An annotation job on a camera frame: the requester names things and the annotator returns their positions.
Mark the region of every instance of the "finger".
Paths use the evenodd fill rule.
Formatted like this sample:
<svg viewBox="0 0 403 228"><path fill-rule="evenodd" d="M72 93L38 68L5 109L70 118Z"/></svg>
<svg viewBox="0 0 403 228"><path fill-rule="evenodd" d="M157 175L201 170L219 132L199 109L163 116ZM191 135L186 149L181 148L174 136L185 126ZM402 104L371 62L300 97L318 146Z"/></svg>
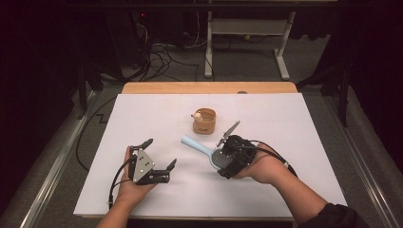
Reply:
<svg viewBox="0 0 403 228"><path fill-rule="evenodd" d="M130 154L130 146L128 146L127 149L126 149L126 152L125 152L125 162L126 162L128 159L130 159L130 157L131 157L131 154ZM125 166L125 170L124 170L124 173L123 173L123 175L122 175L122 180L127 180L127 179L128 179L128 166L129 166L129 164L127 164L127 165Z"/></svg>
<svg viewBox="0 0 403 228"><path fill-rule="evenodd" d="M153 183L153 184L148 184L146 185L148 188L148 191L151 191L153 188L155 188L155 186L157 186L158 183Z"/></svg>
<svg viewBox="0 0 403 228"><path fill-rule="evenodd" d="M239 179L248 177L248 171L246 170L247 168L248 168L248 167L245 167L245 168L243 168L242 170L240 170L237 175L235 175L234 177L232 177L232 179L239 180Z"/></svg>
<svg viewBox="0 0 403 228"><path fill-rule="evenodd" d="M131 154L130 154L130 145L128 145L127 148L126 148L126 152L125 152L125 160L124 160L124 162L126 162L128 159L130 159L130 156L131 156Z"/></svg>

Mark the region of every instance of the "person's right hand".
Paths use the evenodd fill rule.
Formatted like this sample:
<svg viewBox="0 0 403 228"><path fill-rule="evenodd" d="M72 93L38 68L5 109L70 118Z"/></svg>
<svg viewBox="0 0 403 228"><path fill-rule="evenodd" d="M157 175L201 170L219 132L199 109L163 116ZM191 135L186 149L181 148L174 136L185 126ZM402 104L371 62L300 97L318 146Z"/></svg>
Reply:
<svg viewBox="0 0 403 228"><path fill-rule="evenodd" d="M259 143L258 147L272 151L269 147L262 143ZM242 169L233 178L242 179L245 177L250 177L260 183L273 184L277 178L280 178L284 174L284 171L287 172L285 174L289 173L287 167L285 167L281 161L268 153L257 151L253 162Z"/></svg>

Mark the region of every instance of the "table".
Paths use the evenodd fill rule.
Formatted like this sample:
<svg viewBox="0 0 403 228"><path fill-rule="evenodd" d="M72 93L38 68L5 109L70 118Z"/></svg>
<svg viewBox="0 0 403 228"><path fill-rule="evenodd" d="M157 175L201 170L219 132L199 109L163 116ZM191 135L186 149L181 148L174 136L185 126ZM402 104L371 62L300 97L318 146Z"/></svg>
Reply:
<svg viewBox="0 0 403 228"><path fill-rule="evenodd" d="M299 2L336 2L337 0L302 0ZM248 2L230 0L228 2ZM271 0L260 0L260 2L271 2ZM295 2L294 0L283 0L282 2ZM205 52L204 76L210 78L213 75L213 34L238 34L238 35L271 35L281 36L279 48L274 49L274 55L282 80L290 80L287 67L282 56L287 44L288 36L296 16L295 11L290 11L288 18L283 20L252 20L252 19L220 19L213 18L213 13L208 12L207 18L207 47Z"/></svg>
<svg viewBox="0 0 403 228"><path fill-rule="evenodd" d="M153 138L154 143L146 152L156 163L155 169L164 169L173 159L178 162L171 172L170 183L151 191L132 212L133 218L292 220L285 202L273 187L251 179L224 179L210 166L207 157L180 143L185 133L212 147L221 132L238 119L241 124L234 134L271 144L320 195L333 203L346 204L306 104L292 83L130 83L122 93L115 103L75 215L88 218L104 215L108 188L123 162L125 147ZM198 136L191 130L191 111L201 105L218 112L216 131L210 136ZM256 105L260 112L248 111ZM265 137L261 136L260 127Z"/></svg>

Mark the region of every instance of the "white paper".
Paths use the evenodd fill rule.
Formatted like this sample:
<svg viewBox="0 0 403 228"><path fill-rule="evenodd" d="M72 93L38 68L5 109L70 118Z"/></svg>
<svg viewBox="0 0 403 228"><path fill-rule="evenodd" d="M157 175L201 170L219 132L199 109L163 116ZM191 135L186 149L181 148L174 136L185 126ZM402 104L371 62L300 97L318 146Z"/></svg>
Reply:
<svg viewBox="0 0 403 228"><path fill-rule="evenodd" d="M217 113L212 135L192 130L193 114L202 107ZM270 144L299 178L332 203L346 201L301 94L125 94L119 95L74 214L100 216L108 211L112 180L128 145L154 139L145 150L165 169L178 159L169 183L159 184L132 212L158 218L290 218L275 188L251 179L221 177L203 153L181 144L188 135L214 148L235 121L233 132ZM116 199L118 187L115 188Z"/></svg>

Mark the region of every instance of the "person's left hand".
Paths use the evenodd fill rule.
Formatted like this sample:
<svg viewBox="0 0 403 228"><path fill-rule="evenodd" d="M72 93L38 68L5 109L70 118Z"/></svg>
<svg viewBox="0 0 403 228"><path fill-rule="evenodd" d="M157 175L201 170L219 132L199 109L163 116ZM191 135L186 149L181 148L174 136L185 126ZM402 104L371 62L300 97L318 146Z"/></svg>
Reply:
<svg viewBox="0 0 403 228"><path fill-rule="evenodd" d="M129 146L125 152L125 161L130 158ZM148 185L137 185L132 180L128 178L128 165L125 167L125 172L122 175L122 182L119 187L118 197L115 200L115 204L121 204L127 208L134 208L137 204L139 204L144 197L147 195L151 189L153 189L157 184L148 184Z"/></svg>

